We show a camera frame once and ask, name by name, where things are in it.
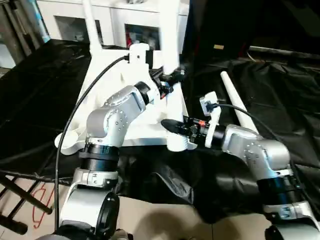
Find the floor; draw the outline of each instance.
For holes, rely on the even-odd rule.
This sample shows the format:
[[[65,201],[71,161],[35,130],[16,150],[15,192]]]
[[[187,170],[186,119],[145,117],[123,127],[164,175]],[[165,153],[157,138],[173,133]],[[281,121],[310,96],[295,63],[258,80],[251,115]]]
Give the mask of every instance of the floor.
[[[32,180],[18,179],[25,190]],[[51,206],[54,196],[52,183],[40,183],[33,192],[35,197]],[[68,187],[60,187],[60,205],[63,204]],[[0,200],[0,212],[7,216],[20,198],[7,192]],[[1,240],[35,240],[54,230],[54,214],[43,215],[42,211],[26,202],[14,220],[28,225],[25,235],[18,235],[0,226]],[[118,228],[133,234],[139,240],[263,240],[264,231],[270,223],[260,214],[233,216],[211,225],[203,223],[197,212],[187,205],[151,204],[126,197],[120,198]]]

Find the black fabric backdrop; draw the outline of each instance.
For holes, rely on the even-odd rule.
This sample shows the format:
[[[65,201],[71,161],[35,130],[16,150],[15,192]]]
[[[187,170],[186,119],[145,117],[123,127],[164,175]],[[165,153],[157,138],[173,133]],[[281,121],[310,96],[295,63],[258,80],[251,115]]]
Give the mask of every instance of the black fabric backdrop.
[[[58,135],[77,100],[89,66],[88,45],[51,40],[0,79],[0,172],[54,180]],[[306,190],[319,203],[320,72],[297,65],[244,60],[197,66],[183,91],[189,115],[205,120],[199,97],[216,91],[229,103],[220,72],[226,70],[248,110],[286,144],[303,172]],[[220,124],[237,124],[223,109]],[[269,138],[257,124],[260,133]],[[60,182],[68,185],[80,162],[61,156]],[[258,188],[238,158],[197,148],[123,147],[117,193],[151,203],[192,204],[208,223],[234,213],[260,212]]]

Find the black cable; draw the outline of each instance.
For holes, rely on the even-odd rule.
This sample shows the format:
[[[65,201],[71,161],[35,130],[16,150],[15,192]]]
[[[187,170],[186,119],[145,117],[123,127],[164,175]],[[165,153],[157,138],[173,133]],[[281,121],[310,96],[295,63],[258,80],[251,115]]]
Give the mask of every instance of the black cable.
[[[98,80],[108,71],[110,70],[114,65],[116,65],[117,63],[119,63],[122,60],[129,60],[128,55],[126,56],[122,56],[120,58],[118,58],[117,60],[113,61],[112,63],[110,63],[105,69],[102,70],[102,72],[93,80],[93,82],[89,85],[89,87],[85,90],[85,92],[83,93],[83,95],[80,97],[80,99],[77,101],[77,103],[75,104],[68,121],[65,124],[65,127],[63,129],[62,135],[60,137],[60,141],[57,147],[57,151],[56,151],[56,157],[55,157],[55,180],[54,180],[54,229],[57,230],[59,227],[59,156],[60,156],[60,152],[61,152],[61,148],[62,148],[62,143],[63,140],[66,136],[67,133],[67,129],[76,113],[76,111],[78,110],[79,106],[81,105],[81,103],[84,101],[84,99],[86,98],[86,96],[88,95],[88,93],[90,92],[90,90],[95,86],[95,84],[98,82]]]
[[[217,103],[217,104],[210,104],[209,108],[217,108],[217,107],[227,107],[227,108],[231,108],[231,109],[236,109],[239,112],[242,112],[246,115],[248,115],[250,118],[254,119],[257,123],[259,123],[265,130],[267,130],[267,132],[277,141],[282,142],[280,140],[280,138],[277,137],[277,135],[271,130],[270,127],[268,127],[266,124],[264,124],[259,118],[257,118],[255,115],[252,115],[250,112],[247,112],[246,110],[243,110],[242,108],[238,107],[238,106],[234,106],[231,104],[224,104],[224,103]]]
[[[231,104],[224,104],[224,103],[217,103],[217,104],[209,104],[208,106],[210,109],[214,109],[217,107],[227,107],[227,108],[231,108],[231,109],[235,109],[238,110],[239,112],[242,112],[246,115],[248,115],[250,118],[254,119],[257,123],[259,123],[263,128],[265,128],[265,130],[268,131],[268,133],[278,142],[282,143],[282,141],[280,140],[280,138],[271,130],[271,128],[269,128],[266,124],[264,124],[259,118],[257,118],[256,116],[252,115],[250,112],[247,112],[246,110],[243,110],[242,108],[238,107],[238,106],[234,106]],[[317,207],[317,205],[315,204],[315,202],[312,200],[312,198],[308,195],[307,191],[304,189],[302,181],[299,177],[299,173],[298,173],[298,168],[296,166],[296,164],[294,163],[292,157],[290,157],[290,167],[293,171],[293,174],[295,176],[296,181],[298,182],[298,184],[300,185],[300,190],[303,193],[303,195],[305,196],[305,198],[307,199],[307,201],[310,203],[311,207],[316,211],[316,213],[318,214],[318,217],[320,217],[320,210]]]

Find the white plastic part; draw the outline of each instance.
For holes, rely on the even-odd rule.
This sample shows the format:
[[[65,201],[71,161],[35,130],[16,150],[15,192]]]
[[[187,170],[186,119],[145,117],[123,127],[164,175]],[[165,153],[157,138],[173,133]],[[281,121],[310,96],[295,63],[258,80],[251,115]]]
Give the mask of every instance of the white plastic part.
[[[204,143],[204,146],[206,148],[209,148],[209,149],[211,148],[212,139],[214,137],[216,126],[218,125],[218,122],[219,122],[220,114],[221,114],[221,108],[219,106],[216,107],[210,114],[211,116],[211,120],[209,122],[210,126],[208,129],[208,132],[206,133],[205,143]]]
[[[173,92],[167,97],[167,119],[184,121],[183,98],[181,83],[173,85]],[[166,146],[172,152],[181,152],[188,148],[188,138],[175,133],[168,132]]]
[[[216,126],[219,124],[219,118],[221,114],[221,108],[218,106],[209,112],[207,110],[207,104],[216,104],[218,102],[218,97],[215,91],[207,93],[204,97],[200,98],[200,104],[205,116],[210,116],[211,120],[209,121],[209,129],[205,137],[204,146],[206,148],[211,148],[212,138],[214,137]]]
[[[82,6],[85,16],[86,30],[88,32],[90,41],[90,53],[91,55],[93,55],[96,52],[100,52],[102,50],[102,47],[99,41],[96,21],[92,11],[91,0],[82,0]]]
[[[170,75],[180,66],[178,48],[178,16],[180,0],[160,0],[160,46],[163,61],[163,74]],[[173,86],[173,92],[166,97],[167,119],[184,121],[187,113],[181,83]],[[168,132],[166,146],[172,152],[188,148],[188,138]]]
[[[170,75],[180,65],[178,49],[180,0],[160,0],[158,2],[163,73]]]
[[[84,99],[77,112],[75,113],[71,124],[66,133],[66,138],[63,140],[61,153],[64,155],[71,155],[85,146],[86,140],[86,123],[88,115],[95,109],[100,108],[106,99],[112,94],[118,92],[127,85],[135,85],[137,82],[146,83],[155,93],[154,104],[146,106],[146,110],[135,119],[128,128],[122,146],[144,146],[144,145],[165,145],[167,143],[167,131],[161,126],[160,121],[167,119],[167,105],[166,99],[160,100],[158,88],[151,80],[149,75],[149,66],[145,63],[144,43],[134,44],[130,50],[112,50],[102,49],[96,24],[92,14],[92,7],[90,0],[83,0],[83,11],[85,12],[85,21],[90,40],[91,61],[84,78],[78,99],[83,95],[88,86],[97,77],[97,75],[114,60],[127,55],[140,56],[139,60],[133,60],[130,63],[121,61],[106,72],[97,84],[92,88],[88,96]],[[176,44],[177,38],[172,38],[171,43]],[[158,69],[163,64],[162,52],[155,51],[153,55],[153,68]],[[187,116],[183,95],[180,92],[182,114]],[[58,146],[61,134],[55,138],[55,146]]]
[[[242,102],[242,100],[241,100],[234,84],[232,83],[228,73],[226,71],[222,71],[220,73],[220,76],[223,80],[225,89],[229,95],[229,98],[231,100],[232,105],[237,106],[237,107],[247,111],[247,109],[246,109],[244,103]],[[256,128],[256,125],[252,121],[251,117],[249,117],[248,115],[246,115],[238,110],[235,110],[235,114],[236,114],[237,118],[239,119],[240,125],[242,127],[247,128],[247,129],[251,129],[251,130],[255,131],[256,133],[259,133]]]

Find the bolt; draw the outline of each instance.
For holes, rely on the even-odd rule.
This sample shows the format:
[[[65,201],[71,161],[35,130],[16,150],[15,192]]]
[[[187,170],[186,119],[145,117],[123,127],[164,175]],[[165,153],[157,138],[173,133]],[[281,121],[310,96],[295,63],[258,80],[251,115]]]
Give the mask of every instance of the bolt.
[[[288,217],[290,217],[289,214],[283,214],[283,215],[281,215],[281,218],[282,218],[282,219],[287,219]]]

